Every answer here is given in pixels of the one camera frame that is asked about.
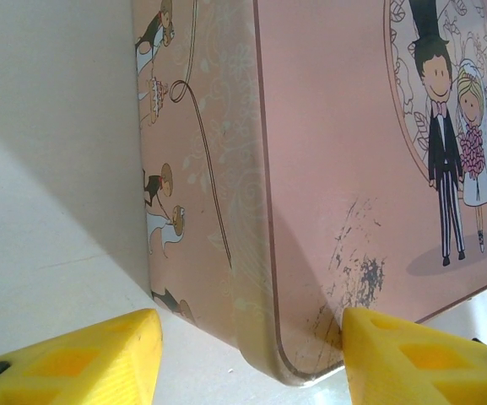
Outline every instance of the blonde hair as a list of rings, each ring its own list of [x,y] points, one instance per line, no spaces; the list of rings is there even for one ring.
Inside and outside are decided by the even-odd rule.
[[[458,92],[459,105],[462,105],[461,97],[463,97],[468,92],[471,93],[478,101],[479,112],[483,117],[483,113],[484,113],[483,85],[479,80],[479,78],[468,73],[464,67],[461,67],[461,70],[459,70],[459,75],[457,78],[457,92]]]

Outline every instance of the bow tie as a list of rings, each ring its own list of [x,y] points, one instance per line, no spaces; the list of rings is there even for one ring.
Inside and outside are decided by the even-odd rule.
[[[432,105],[432,116],[437,118],[438,116],[442,116],[443,118],[447,115],[447,105],[446,103],[437,103],[436,101],[431,101]]]

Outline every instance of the cartoon groom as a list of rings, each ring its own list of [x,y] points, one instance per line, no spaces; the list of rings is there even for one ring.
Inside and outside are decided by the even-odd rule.
[[[440,37],[436,0],[409,0],[419,39],[414,42],[415,66],[431,103],[429,124],[429,186],[438,191],[443,266],[450,263],[452,222],[459,260],[465,258],[463,224],[457,189],[463,166],[447,101],[452,91],[452,60]]]

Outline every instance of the pink tin box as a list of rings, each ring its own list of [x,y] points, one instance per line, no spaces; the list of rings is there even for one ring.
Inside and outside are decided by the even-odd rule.
[[[487,288],[487,0],[133,5],[157,303],[302,385]]]

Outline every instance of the rope illustration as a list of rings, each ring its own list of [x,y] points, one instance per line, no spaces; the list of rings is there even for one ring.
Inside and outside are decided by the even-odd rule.
[[[204,146],[205,151],[206,151],[206,159],[208,161],[209,179],[211,180],[211,188],[213,190],[213,199],[215,202],[215,210],[217,211],[217,218],[219,219],[220,233],[222,234],[223,243],[225,244],[226,256],[228,257],[228,263],[230,264],[230,267],[232,267],[232,257],[230,254],[230,248],[228,246],[228,240],[226,238],[225,224],[223,222],[223,217],[222,217],[222,214],[220,212],[219,199],[217,198],[217,186],[215,183],[215,176],[213,173],[213,166],[211,163],[211,155],[209,153],[208,139],[206,137],[206,132],[203,128],[202,116],[200,115],[200,110],[198,109],[198,103],[196,101],[196,96],[194,95],[194,92],[192,91],[191,86],[189,86],[189,84],[186,81],[177,80],[176,82],[174,82],[171,85],[170,99],[174,103],[179,103],[183,99],[182,96],[178,96],[177,98],[174,96],[174,93],[176,92],[176,88],[179,86],[182,86],[184,88],[181,90],[180,95],[184,95],[186,93],[186,91],[188,90],[188,92],[192,98],[192,103],[194,104],[194,110],[196,111],[196,116],[198,119],[198,125],[200,126],[200,132],[202,133],[203,146]]]
[[[194,42],[196,40],[196,20],[198,16],[198,0],[194,0],[192,6],[192,28],[191,28],[191,48],[189,50],[189,62],[187,64],[187,74],[185,75],[185,83],[188,84],[189,80],[191,79],[191,72],[192,72],[192,64],[194,62]],[[183,86],[181,89],[180,94],[175,97],[173,89],[176,84],[172,84],[170,89],[170,98],[174,103],[179,103],[185,97],[185,93],[187,92],[187,86]]]

